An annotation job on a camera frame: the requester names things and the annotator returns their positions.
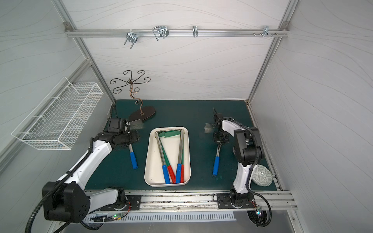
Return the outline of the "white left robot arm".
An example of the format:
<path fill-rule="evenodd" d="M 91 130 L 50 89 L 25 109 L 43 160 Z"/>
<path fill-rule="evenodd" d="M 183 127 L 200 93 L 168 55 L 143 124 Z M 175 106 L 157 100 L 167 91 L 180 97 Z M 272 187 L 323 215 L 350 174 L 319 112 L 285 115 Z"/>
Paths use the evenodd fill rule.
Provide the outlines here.
<path fill-rule="evenodd" d="M 141 120 L 128 121 L 112 118 L 108 128 L 89 140 L 89 148 L 78 162 L 56 182 L 48 182 L 42 188 L 43 212 L 46 220 L 79 223 L 105 206 L 127 207 L 122 188 L 105 188 L 92 193 L 85 186 L 101 162 L 116 147 L 129 147 L 139 141 Z"/>

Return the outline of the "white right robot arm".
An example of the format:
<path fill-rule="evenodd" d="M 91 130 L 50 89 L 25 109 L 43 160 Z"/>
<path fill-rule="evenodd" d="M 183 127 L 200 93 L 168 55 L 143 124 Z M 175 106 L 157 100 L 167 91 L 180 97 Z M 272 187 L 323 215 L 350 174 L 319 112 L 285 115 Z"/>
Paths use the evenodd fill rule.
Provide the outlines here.
<path fill-rule="evenodd" d="M 254 204 L 254 192 L 251 190 L 251 180 L 255 166 L 264 156 L 259 130 L 250 128 L 239 123 L 232 117 L 224 117 L 213 109 L 214 123 L 213 141 L 218 145 L 214 162 L 213 175 L 217 175 L 219 167 L 219 154 L 223 144 L 229 142 L 229 137 L 235 139 L 234 156 L 238 161 L 238 171 L 233 182 L 233 189 L 230 191 L 230 202 L 235 208 L 247 207 Z"/>

